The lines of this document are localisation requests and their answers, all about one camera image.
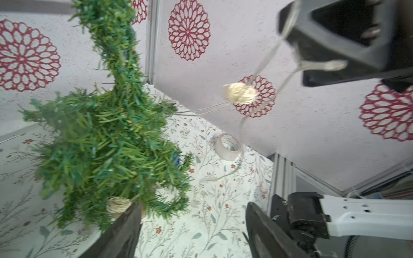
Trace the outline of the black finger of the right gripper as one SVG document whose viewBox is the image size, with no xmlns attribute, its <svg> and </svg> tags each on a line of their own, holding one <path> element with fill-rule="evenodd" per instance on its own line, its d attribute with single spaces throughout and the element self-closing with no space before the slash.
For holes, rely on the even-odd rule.
<svg viewBox="0 0 413 258">
<path fill-rule="evenodd" d="M 387 87 L 413 84 L 412 1 L 292 1 L 278 30 L 302 61 L 342 60 L 344 68 L 303 70 L 306 87 L 378 78 Z"/>
</svg>

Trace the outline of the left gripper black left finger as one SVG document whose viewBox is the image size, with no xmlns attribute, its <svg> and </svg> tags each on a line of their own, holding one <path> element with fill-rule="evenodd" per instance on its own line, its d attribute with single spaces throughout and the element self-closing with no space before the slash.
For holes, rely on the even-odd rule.
<svg viewBox="0 0 413 258">
<path fill-rule="evenodd" d="M 80 258 L 134 258 L 142 229 L 142 206 L 131 205 Z"/>
</svg>

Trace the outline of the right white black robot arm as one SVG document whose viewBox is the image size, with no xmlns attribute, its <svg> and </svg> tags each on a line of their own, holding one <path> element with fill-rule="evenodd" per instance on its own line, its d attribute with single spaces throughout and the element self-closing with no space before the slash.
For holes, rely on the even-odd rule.
<svg viewBox="0 0 413 258">
<path fill-rule="evenodd" d="M 411 1 L 293 1 L 279 13 L 281 39 L 294 48 L 306 87 L 379 78 L 393 95 L 413 82 Z M 286 234 L 309 250 L 317 238 L 413 238 L 413 203 L 295 192 Z"/>
</svg>

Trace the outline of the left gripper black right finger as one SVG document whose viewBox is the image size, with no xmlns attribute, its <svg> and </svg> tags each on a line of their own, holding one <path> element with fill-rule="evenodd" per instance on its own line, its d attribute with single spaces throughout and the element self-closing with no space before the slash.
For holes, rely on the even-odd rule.
<svg viewBox="0 0 413 258">
<path fill-rule="evenodd" d="M 246 207 L 245 239 L 254 258 L 308 258 L 291 238 L 256 203 Z"/>
</svg>

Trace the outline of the small green christmas tree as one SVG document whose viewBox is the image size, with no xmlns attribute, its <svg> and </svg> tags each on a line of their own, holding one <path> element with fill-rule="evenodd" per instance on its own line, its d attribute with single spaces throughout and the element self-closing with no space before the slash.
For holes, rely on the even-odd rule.
<svg viewBox="0 0 413 258">
<path fill-rule="evenodd" d="M 90 33 L 94 50 L 114 79 L 111 91 L 76 89 L 23 110 L 25 121 L 51 129 L 54 140 L 35 148 L 42 195 L 62 190 L 59 228 L 77 219 L 105 231 L 115 198 L 143 204 L 149 215 L 171 218 L 187 210 L 191 153 L 163 130 L 177 111 L 144 90 L 130 1 L 74 1 L 75 18 Z"/>
</svg>

